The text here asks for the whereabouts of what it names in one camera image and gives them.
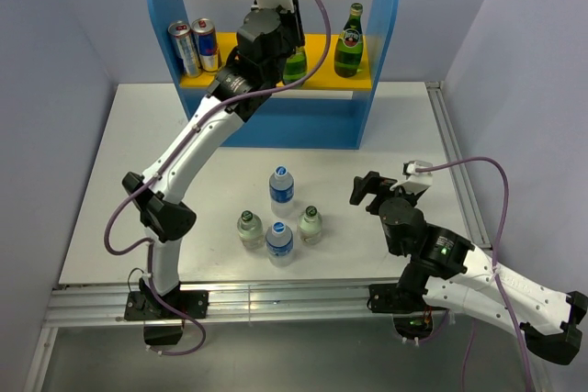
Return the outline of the clear Chang bottle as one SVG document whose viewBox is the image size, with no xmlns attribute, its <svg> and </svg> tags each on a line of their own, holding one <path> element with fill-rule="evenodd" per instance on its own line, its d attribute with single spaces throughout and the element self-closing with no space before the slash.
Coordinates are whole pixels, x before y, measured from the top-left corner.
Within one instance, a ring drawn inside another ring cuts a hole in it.
<svg viewBox="0 0 588 392">
<path fill-rule="evenodd" d="M 245 210 L 237 221 L 237 231 L 243 247 L 254 250 L 264 244 L 264 228 L 262 220 L 252 211 Z"/>
<path fill-rule="evenodd" d="M 307 245 L 314 245 L 322 237 L 322 214 L 316 206 L 307 206 L 299 215 L 298 235 Z"/>
</svg>

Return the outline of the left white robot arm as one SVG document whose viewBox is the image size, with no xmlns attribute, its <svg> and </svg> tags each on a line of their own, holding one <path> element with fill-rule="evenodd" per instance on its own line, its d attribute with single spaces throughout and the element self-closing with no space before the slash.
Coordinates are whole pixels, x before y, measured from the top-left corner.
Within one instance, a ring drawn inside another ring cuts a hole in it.
<svg viewBox="0 0 588 392">
<path fill-rule="evenodd" d="M 154 164 L 123 178 L 123 203 L 138 209 L 147 234 L 148 269 L 140 291 L 156 317 L 182 317 L 187 310 L 179 252 L 197 220 L 183 201 L 187 189 L 221 144 L 279 92 L 286 60 L 303 43 L 298 0 L 255 0 L 194 116 Z"/>
</svg>

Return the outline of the pocari sweat bottle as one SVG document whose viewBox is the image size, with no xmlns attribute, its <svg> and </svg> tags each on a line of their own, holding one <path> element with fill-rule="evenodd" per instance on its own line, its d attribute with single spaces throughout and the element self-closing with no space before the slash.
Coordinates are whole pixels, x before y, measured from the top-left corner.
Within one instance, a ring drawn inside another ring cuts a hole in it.
<svg viewBox="0 0 588 392">
<path fill-rule="evenodd" d="M 293 211 L 294 178 L 288 168 L 277 166 L 268 185 L 272 212 L 279 218 L 289 217 Z"/>
<path fill-rule="evenodd" d="M 270 262 L 275 266 L 287 266 L 294 257 L 294 237 L 284 222 L 274 222 L 266 232 L 266 248 Z"/>
</svg>

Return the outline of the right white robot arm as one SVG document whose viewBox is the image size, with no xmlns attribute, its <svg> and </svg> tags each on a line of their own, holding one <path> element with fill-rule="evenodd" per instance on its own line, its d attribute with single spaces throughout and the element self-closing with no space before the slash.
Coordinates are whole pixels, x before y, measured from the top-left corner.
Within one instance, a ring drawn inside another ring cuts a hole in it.
<svg viewBox="0 0 588 392">
<path fill-rule="evenodd" d="M 570 364 L 581 348 L 586 295 L 535 283 L 493 263 L 456 232 L 427 222 L 416 204 L 431 184 L 423 174 L 407 173 L 401 182 L 374 171 L 355 177 L 350 204 L 372 195 L 366 211 L 379 218 L 389 253 L 408 260 L 398 281 L 369 287 L 368 308 L 391 314 L 452 309 L 521 334 L 525 347 L 548 362 Z"/>
</svg>

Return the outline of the green Perrier bottle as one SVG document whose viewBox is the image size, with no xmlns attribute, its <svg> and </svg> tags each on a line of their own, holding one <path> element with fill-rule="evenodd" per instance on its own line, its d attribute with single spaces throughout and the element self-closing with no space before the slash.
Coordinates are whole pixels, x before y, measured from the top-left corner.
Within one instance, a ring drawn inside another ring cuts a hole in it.
<svg viewBox="0 0 588 392">
<path fill-rule="evenodd" d="M 297 47 L 295 52 L 287 59 L 282 76 L 283 84 L 292 84 L 307 74 L 308 63 L 306 51 L 303 46 Z"/>
<path fill-rule="evenodd" d="M 363 5 L 353 3 L 348 19 L 337 40 L 334 52 L 334 71 L 343 78 L 356 75 L 363 54 L 361 17 Z"/>
</svg>

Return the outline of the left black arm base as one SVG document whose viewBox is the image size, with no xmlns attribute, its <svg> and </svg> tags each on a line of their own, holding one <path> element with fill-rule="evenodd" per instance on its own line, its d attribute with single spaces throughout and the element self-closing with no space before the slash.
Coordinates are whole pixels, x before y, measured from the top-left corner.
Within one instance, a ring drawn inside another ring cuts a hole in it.
<svg viewBox="0 0 588 392">
<path fill-rule="evenodd" d="M 163 301 L 192 319 L 204 319 L 209 306 L 209 292 L 177 288 L 163 296 Z M 144 342 L 155 347 L 177 345 L 186 326 L 186 320 L 157 301 L 148 287 L 128 294 L 123 319 L 126 322 L 141 322 Z"/>
</svg>

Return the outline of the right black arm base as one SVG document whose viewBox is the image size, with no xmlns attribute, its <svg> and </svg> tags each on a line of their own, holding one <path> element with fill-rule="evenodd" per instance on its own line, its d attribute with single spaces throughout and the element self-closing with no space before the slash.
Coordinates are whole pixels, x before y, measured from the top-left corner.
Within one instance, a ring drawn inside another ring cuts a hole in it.
<svg viewBox="0 0 588 392">
<path fill-rule="evenodd" d="M 391 315 L 400 340 L 414 345 L 433 339 L 450 322 L 446 308 L 427 305 L 422 296 L 399 289 L 397 283 L 369 285 L 367 308 Z"/>
</svg>

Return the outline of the Pocari Sweat bottle front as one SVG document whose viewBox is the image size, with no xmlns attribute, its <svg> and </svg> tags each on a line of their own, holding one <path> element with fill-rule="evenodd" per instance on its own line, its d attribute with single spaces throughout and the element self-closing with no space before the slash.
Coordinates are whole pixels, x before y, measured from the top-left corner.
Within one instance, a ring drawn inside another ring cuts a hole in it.
<svg viewBox="0 0 588 392">
<path fill-rule="evenodd" d="M 270 262 L 275 266 L 287 266 L 294 257 L 294 237 L 284 222 L 274 222 L 266 232 L 266 248 Z"/>
</svg>

